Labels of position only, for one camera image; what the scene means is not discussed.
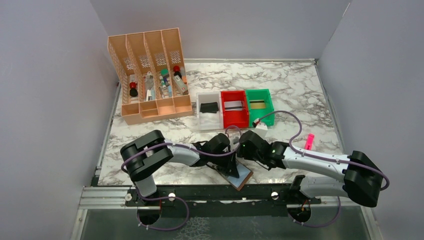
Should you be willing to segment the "brown leather card holder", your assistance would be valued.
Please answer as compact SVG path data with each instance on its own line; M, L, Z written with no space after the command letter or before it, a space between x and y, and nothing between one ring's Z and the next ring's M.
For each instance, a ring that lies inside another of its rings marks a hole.
M218 170L218 173L231 185L233 186L237 191L241 191L241 189L244 187L244 185L247 183L247 181L251 178L253 175L253 171L250 170L247 166L240 163L236 160L237 164L237 170L239 172L239 178L231 177L231 176L225 176L220 173L220 170Z

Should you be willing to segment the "red plastic bin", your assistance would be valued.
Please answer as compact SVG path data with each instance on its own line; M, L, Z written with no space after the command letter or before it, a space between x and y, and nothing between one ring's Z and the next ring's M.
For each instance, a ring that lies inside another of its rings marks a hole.
M231 125L239 128L249 127L249 108L247 103L247 97L244 90L232 90L232 91L221 91L221 104L222 104L222 115L223 115L223 128L227 128ZM228 101L242 101L243 110L241 111L225 111L224 102Z

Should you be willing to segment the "white plastic bin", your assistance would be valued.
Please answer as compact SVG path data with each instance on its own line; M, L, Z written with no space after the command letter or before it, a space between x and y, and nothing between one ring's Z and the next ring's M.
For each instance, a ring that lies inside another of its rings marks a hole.
M203 112L202 106L213 104L216 112ZM224 128L221 92L198 92L196 94L197 129L199 131L221 130Z

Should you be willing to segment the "green plastic bin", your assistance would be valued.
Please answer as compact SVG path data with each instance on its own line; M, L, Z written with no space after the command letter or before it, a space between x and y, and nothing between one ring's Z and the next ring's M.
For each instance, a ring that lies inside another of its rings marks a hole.
M246 89L245 94L249 110L249 127L253 127L256 119L275 110L269 89Z

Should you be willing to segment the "orange desk organizer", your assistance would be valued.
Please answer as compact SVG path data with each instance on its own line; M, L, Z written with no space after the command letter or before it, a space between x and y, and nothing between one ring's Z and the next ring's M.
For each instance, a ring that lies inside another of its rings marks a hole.
M181 95L173 76L189 85L179 28L109 36L107 49L121 85L121 116L128 125L193 114L189 93ZM136 82L138 96L130 97Z

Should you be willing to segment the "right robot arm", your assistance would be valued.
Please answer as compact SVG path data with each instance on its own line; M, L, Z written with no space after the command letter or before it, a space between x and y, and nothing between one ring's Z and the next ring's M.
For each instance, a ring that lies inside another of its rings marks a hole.
M307 198L345 197L353 202L374 208L382 190L380 169L361 151L331 155L294 147L291 143L269 143L249 130L239 139L237 156L256 161L268 169L298 169L313 173L288 190L289 199L300 204Z

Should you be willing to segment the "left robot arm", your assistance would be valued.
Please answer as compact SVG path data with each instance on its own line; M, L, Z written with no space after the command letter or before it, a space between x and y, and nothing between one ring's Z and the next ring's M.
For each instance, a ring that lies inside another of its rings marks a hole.
M236 151L223 133L210 140L183 144L166 139L160 130L153 130L124 145L119 152L123 160L122 171L129 175L138 189L138 199L147 206L157 200L153 174L168 162L212 167L225 177L241 176Z

